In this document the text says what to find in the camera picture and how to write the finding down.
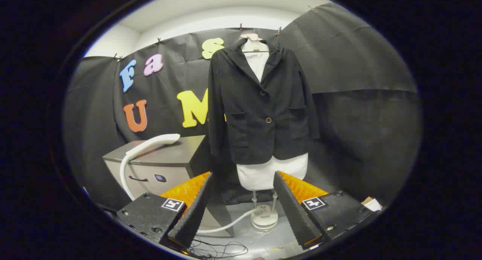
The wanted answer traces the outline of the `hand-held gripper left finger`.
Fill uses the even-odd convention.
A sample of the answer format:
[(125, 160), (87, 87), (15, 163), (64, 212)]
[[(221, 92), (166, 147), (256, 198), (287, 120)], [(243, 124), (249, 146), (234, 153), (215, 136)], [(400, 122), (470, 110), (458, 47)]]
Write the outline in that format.
[(120, 209), (116, 216), (141, 236), (187, 253), (214, 187), (215, 176), (206, 172), (161, 195), (144, 193)]

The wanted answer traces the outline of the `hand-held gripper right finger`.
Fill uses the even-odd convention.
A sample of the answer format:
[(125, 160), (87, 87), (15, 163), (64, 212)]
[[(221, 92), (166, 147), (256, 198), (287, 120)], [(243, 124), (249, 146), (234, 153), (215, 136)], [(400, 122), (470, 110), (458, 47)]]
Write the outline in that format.
[(303, 249), (344, 241), (381, 213), (373, 197), (360, 201), (338, 187), (325, 191), (282, 171), (274, 174), (273, 186)]

